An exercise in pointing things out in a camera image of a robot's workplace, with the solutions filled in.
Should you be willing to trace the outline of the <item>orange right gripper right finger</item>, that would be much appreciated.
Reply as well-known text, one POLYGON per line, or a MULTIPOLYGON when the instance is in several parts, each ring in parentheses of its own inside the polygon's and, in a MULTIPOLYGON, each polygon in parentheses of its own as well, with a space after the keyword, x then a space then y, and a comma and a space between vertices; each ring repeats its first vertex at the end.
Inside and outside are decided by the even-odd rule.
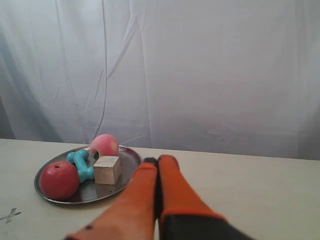
POLYGON ((161 155, 158 169, 162 194, 162 240, 251 240, 208 207, 189 185, 177 159, 161 155))

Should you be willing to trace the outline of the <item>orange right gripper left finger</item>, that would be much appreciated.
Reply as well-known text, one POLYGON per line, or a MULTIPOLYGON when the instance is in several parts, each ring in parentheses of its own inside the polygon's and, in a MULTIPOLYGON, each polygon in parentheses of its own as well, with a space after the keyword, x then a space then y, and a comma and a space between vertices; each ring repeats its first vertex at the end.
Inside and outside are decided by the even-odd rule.
POLYGON ((114 203, 94 221, 65 239, 153 240, 157 177, 157 160, 145 158, 114 203))

